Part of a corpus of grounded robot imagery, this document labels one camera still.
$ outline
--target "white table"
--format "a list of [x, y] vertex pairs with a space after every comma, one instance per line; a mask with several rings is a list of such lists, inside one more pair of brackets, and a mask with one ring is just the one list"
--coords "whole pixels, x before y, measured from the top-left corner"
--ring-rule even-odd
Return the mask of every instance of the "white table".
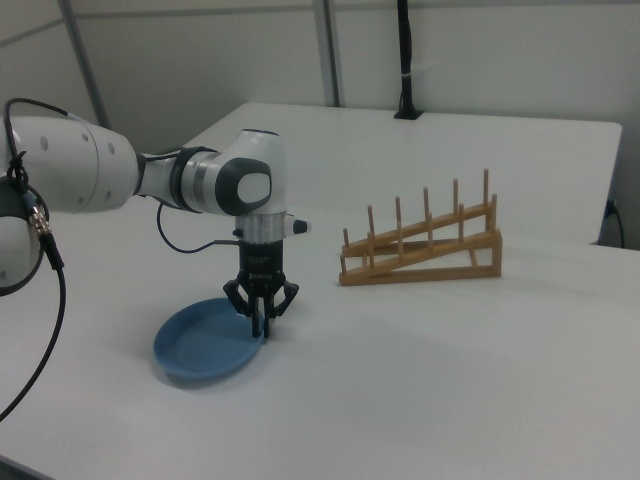
[[[635, 478], [636, 252], [503, 231], [501, 279], [344, 288], [341, 229], [364, 230], [364, 212], [291, 210], [314, 227], [285, 241], [298, 298], [251, 363], [197, 386], [167, 380], [153, 339], [175, 311], [223, 295], [233, 247], [173, 253], [149, 199], [57, 215], [67, 318], [0, 427], [0, 454], [59, 479]], [[166, 215], [185, 246], [232, 225]], [[45, 269], [2, 299], [0, 404], [37, 363], [56, 305]]]

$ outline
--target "plastic dish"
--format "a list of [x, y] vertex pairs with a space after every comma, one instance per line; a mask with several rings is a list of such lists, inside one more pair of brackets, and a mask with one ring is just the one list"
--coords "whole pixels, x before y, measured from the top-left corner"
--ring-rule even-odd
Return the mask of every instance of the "plastic dish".
[[251, 321], [239, 315], [228, 299], [214, 298], [169, 318], [156, 334], [153, 353], [168, 373], [206, 380], [244, 365], [260, 345], [262, 335], [252, 336]]

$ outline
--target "white tabletop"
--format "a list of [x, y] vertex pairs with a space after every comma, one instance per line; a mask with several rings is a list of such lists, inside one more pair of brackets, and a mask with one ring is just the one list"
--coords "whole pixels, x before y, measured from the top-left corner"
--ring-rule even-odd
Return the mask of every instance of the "white tabletop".
[[[181, 308], [223, 296], [234, 247], [168, 249], [155, 202], [54, 217], [69, 305], [0, 454], [59, 479], [587, 479], [640, 469], [640, 256], [504, 232], [503, 277], [340, 287], [342, 228], [365, 212], [292, 207], [298, 298], [257, 356], [213, 383], [172, 384], [153, 339]], [[233, 221], [167, 212], [185, 247]], [[2, 299], [0, 405], [53, 327], [47, 268]]]
[[434, 216], [482, 199], [483, 170], [498, 194], [498, 225], [512, 234], [578, 243], [598, 239], [621, 127], [614, 123], [393, 112], [250, 103], [189, 145], [224, 148], [243, 128], [280, 134], [293, 205], [423, 218], [429, 187]]

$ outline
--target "connector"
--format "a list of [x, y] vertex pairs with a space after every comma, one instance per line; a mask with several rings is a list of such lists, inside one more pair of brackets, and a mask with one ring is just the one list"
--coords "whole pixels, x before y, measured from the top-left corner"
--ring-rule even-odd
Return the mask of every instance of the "connector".
[[58, 246], [51, 233], [51, 226], [44, 213], [44, 208], [36, 203], [35, 197], [30, 193], [24, 194], [22, 201], [29, 214], [29, 223], [36, 231], [40, 245], [47, 254], [51, 268], [54, 270], [62, 270], [64, 262], [62, 261]]

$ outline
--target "wooden slat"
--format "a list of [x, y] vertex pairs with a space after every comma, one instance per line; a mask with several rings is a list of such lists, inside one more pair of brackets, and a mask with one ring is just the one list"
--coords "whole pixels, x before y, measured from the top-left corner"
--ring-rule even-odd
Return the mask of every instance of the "wooden slat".
[[423, 270], [403, 270], [388, 272], [371, 277], [353, 278], [341, 275], [340, 283], [344, 286], [377, 285], [389, 283], [430, 282], [439, 280], [464, 280], [473, 278], [499, 277], [491, 266], [427, 268]]
[[[487, 214], [487, 207], [482, 204], [474, 205], [473, 207], [464, 209], [464, 219], [471, 220], [472, 218], [481, 217], [482, 215]], [[447, 213], [445, 215], [441, 215], [432, 219], [433, 230], [437, 230], [438, 228], [446, 227], [449, 225], [454, 225], [459, 222], [459, 218], [457, 214]], [[418, 222], [412, 225], [407, 225], [402, 228], [402, 236], [406, 239], [412, 237], [414, 235], [419, 235], [421, 233], [427, 233], [429, 228], [427, 226], [427, 222]], [[395, 230], [390, 232], [381, 233], [376, 235], [374, 240], [374, 246], [378, 247], [387, 243], [395, 242], [398, 239], [398, 234]], [[368, 240], [358, 240], [357, 242], [352, 242], [348, 247], [342, 248], [342, 253], [345, 257], [359, 257], [363, 251], [367, 251], [369, 248]]]

